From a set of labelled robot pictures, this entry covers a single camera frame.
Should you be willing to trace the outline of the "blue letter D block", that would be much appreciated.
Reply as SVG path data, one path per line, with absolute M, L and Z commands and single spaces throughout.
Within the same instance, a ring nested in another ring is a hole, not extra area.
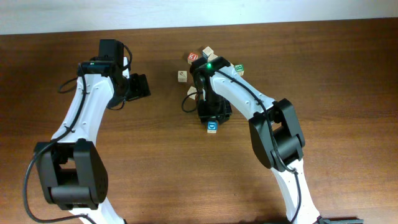
M 209 121 L 207 123 L 207 133 L 215 134 L 218 130 L 218 122 L 217 121 Z

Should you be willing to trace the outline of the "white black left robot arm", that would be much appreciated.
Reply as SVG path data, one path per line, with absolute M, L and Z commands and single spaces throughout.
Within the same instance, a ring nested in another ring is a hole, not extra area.
M 106 110 L 150 95 L 145 75 L 130 73 L 131 57 L 105 55 L 78 65 L 67 115 L 48 142 L 38 142 L 28 171 L 37 168 L 44 199 L 83 223 L 125 223 L 108 197 L 108 173 L 96 149 Z

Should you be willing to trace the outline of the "wooden block behind arm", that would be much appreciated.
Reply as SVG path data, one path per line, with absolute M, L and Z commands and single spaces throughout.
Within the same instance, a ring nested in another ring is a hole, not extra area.
M 212 54 L 214 54 L 214 50 L 207 46 L 202 50 L 202 56 L 208 59 Z

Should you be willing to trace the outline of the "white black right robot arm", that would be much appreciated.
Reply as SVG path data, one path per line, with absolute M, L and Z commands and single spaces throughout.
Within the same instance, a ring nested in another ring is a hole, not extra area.
M 236 108 L 248 121 L 251 145 L 259 162 L 277 180 L 289 223 L 322 223 L 303 171 L 305 138 L 292 103 L 274 100 L 245 81 L 223 57 L 192 62 L 200 121 L 224 123 Z

